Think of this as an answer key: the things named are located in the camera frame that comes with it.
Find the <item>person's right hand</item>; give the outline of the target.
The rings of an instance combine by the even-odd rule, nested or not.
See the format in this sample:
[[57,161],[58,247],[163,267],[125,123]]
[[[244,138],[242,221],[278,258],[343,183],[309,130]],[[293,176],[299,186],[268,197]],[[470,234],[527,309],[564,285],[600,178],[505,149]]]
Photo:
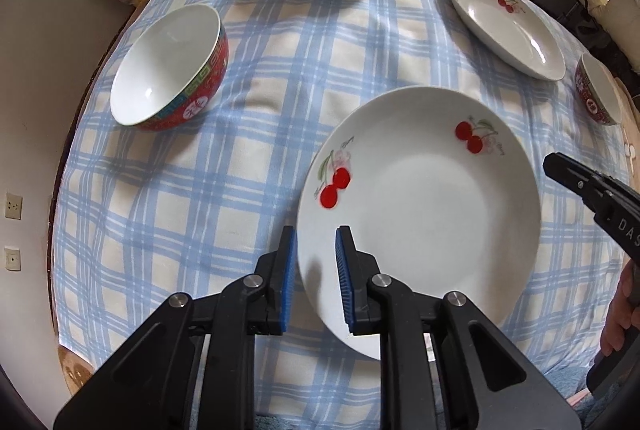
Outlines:
[[619,351],[625,343],[625,332],[631,326],[639,327],[639,309],[633,307],[628,297],[632,291],[632,268],[634,262],[628,261],[623,268],[617,288],[608,306],[605,325],[600,337],[600,351],[604,356],[610,355],[614,351]]

